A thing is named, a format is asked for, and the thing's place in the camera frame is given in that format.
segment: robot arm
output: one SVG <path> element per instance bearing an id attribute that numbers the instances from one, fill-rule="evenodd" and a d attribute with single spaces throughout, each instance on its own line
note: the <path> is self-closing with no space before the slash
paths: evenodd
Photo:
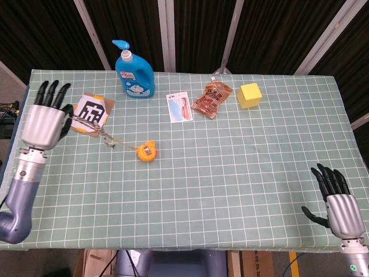
<path id="1" fill-rule="evenodd" d="M 51 105 L 59 81 L 54 81 L 44 98 L 48 81 L 38 90 L 24 126 L 22 140 L 28 146 L 20 149 L 19 163 L 6 196 L 9 212 L 0 212 L 0 241 L 11 244 L 22 242 L 31 232 L 31 212 L 36 192 L 45 168 L 44 152 L 56 146 L 70 129 L 73 106 L 59 109 L 70 84 L 65 84 Z"/>
<path id="2" fill-rule="evenodd" d="M 312 168 L 327 209 L 327 219 L 313 215 L 302 207 L 313 222 L 330 228 L 342 240 L 340 252 L 344 255 L 349 276 L 369 276 L 369 250 L 364 238 L 365 225 L 355 197 L 350 194 L 345 177 L 338 170 L 318 164 L 321 173 Z"/>

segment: brown packet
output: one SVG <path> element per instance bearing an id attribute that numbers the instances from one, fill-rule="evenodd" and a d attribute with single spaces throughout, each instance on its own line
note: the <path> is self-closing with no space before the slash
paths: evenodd
<path id="1" fill-rule="evenodd" d="M 218 113 L 221 102 L 225 101 L 233 91 L 232 88 L 222 82 L 215 81 L 213 78 L 212 80 L 210 84 L 206 85 L 204 94 L 191 105 L 191 108 L 211 119 Z"/>

